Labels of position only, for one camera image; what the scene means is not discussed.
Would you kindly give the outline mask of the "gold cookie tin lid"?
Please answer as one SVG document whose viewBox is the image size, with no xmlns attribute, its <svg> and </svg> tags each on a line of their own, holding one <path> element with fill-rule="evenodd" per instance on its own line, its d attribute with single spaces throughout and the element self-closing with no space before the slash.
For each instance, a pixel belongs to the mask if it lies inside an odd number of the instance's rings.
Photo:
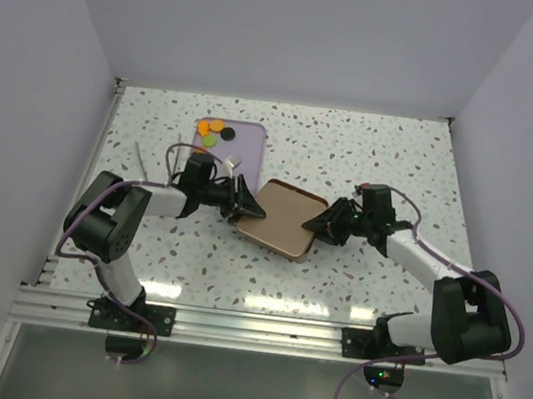
<svg viewBox="0 0 533 399">
<path fill-rule="evenodd" d="M 307 230 L 301 224 L 328 208 L 328 202 L 324 198 L 277 178 L 271 179 L 262 187 L 256 195 L 256 201 L 266 211 L 266 218 L 242 216 L 236 223 L 237 229 L 304 233 Z"/>
</svg>

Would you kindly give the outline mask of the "metal tongs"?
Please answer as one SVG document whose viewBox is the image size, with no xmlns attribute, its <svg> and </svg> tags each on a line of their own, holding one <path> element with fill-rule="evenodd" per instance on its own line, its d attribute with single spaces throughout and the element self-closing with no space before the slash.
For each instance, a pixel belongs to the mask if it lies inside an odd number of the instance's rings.
<svg viewBox="0 0 533 399">
<path fill-rule="evenodd" d="M 142 171 L 143 179 L 158 184 L 168 184 L 178 169 L 181 147 L 170 148 L 183 141 L 182 134 L 172 133 L 169 140 L 140 141 L 135 143 L 135 154 Z"/>
</svg>

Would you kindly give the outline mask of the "gold cookie tin base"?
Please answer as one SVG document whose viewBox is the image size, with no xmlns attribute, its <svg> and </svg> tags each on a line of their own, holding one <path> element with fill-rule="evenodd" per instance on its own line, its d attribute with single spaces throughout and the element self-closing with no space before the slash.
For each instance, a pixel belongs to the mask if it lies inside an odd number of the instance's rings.
<svg viewBox="0 0 533 399">
<path fill-rule="evenodd" d="M 263 250 L 272 252 L 293 262 L 302 263 L 313 244 L 313 234 L 288 231 L 248 230 L 238 228 L 240 235 Z"/>
</svg>

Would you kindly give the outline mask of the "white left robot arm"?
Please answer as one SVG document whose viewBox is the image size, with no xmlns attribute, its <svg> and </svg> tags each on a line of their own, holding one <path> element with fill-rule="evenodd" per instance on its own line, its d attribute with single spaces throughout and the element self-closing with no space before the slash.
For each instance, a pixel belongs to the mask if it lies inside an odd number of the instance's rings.
<svg viewBox="0 0 533 399">
<path fill-rule="evenodd" d="M 101 172 L 72 206 L 56 245 L 61 258 L 90 263 L 104 295 L 114 303 L 111 316 L 125 330 L 139 328 L 145 319 L 145 290 L 127 251 L 145 216 L 184 219 L 200 206 L 216 207 L 226 219 L 262 219 L 258 204 L 242 174 L 219 175 L 217 157 L 194 151 L 178 175 L 167 182 L 125 181 Z"/>
</svg>

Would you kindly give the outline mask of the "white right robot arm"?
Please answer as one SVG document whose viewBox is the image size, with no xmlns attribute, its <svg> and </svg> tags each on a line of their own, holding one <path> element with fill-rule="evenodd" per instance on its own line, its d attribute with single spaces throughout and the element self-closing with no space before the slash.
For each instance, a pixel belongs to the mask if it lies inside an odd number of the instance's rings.
<svg viewBox="0 0 533 399">
<path fill-rule="evenodd" d="M 386 361 L 424 349 L 452 365 L 505 355 L 512 336 L 498 277 L 449 259 L 420 237 L 416 222 L 397 217 L 392 204 L 397 190 L 386 185 L 359 185 L 352 197 L 339 198 L 302 225 L 331 246 L 342 247 L 350 237 L 362 237 L 429 291 L 430 313 L 379 317 L 366 350 Z"/>
</svg>

